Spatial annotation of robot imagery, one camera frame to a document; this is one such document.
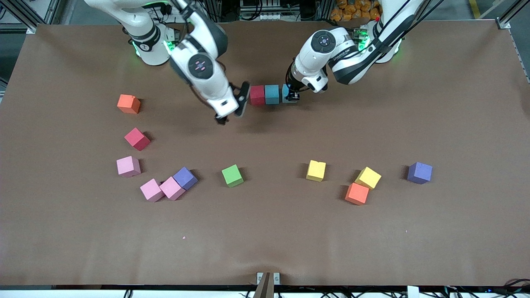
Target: orange cube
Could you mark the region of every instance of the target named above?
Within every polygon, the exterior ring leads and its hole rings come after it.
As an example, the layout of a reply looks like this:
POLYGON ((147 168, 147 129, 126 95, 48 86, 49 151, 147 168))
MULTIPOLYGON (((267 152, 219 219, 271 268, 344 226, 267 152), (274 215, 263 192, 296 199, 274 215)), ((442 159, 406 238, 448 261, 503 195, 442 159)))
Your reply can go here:
POLYGON ((369 189, 362 185, 352 183, 346 193, 346 201, 355 205, 364 205, 369 189))
POLYGON ((118 108, 124 113, 138 114, 140 101, 134 95, 122 94, 118 100, 118 108))

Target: blue cube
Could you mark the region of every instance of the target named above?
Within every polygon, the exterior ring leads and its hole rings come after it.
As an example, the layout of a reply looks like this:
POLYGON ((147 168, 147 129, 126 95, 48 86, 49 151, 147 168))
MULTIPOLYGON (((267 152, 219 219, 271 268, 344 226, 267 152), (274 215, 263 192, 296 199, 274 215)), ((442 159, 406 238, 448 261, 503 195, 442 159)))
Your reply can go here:
POLYGON ((430 181, 432 166, 421 162, 416 162, 409 167, 407 180, 417 184, 424 184, 430 181))
POLYGON ((298 102, 297 100, 288 100, 287 95, 289 95, 289 88, 286 84, 281 88, 281 102, 282 103, 294 103, 298 102))
POLYGON ((175 181, 185 190, 190 189, 195 183, 197 183, 197 178, 184 167, 180 169, 175 175, 173 175, 175 181))
POLYGON ((265 104, 280 104, 280 87, 278 85, 265 86, 265 104))

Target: yellow floor line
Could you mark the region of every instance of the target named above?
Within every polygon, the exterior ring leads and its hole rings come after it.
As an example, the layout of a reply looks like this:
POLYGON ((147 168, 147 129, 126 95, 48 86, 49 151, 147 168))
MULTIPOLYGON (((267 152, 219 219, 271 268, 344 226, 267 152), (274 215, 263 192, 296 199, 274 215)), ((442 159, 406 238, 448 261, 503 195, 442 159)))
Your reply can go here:
POLYGON ((475 19, 480 17, 479 6, 476 4, 476 0, 469 0, 469 5, 471 5, 471 11, 473 11, 473 16, 475 19))

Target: green cube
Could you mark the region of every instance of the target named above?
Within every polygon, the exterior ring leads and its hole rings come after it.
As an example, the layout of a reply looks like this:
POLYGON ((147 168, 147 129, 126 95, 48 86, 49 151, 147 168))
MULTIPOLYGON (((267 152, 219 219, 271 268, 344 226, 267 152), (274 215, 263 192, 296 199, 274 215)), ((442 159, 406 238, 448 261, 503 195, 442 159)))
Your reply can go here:
POLYGON ((239 173, 236 164, 224 169, 222 172, 228 187, 234 187, 243 183, 243 177, 241 177, 241 173, 239 173))

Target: purple cube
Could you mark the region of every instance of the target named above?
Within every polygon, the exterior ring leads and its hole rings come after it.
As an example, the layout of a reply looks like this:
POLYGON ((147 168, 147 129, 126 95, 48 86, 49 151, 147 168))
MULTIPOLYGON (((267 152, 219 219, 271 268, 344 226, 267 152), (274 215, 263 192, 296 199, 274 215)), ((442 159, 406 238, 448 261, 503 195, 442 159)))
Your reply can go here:
POLYGON ((146 184, 140 186, 140 189, 144 193, 145 198, 150 202, 156 202, 164 196, 164 193, 160 189, 160 184, 155 179, 149 180, 146 184))
POLYGON ((178 199, 185 190, 175 181, 173 177, 169 177, 162 185, 160 189, 164 192, 168 199, 174 201, 178 199))
POLYGON ((173 175, 173 178, 185 190, 190 189, 197 183, 197 178, 186 167, 180 169, 180 171, 173 175))
POLYGON ((132 156, 124 157, 116 160, 118 166, 118 175, 122 177, 132 177, 141 173, 140 163, 132 156))
POLYGON ((417 184, 424 184, 430 181, 432 166, 421 162, 416 162, 409 167, 407 180, 417 184))

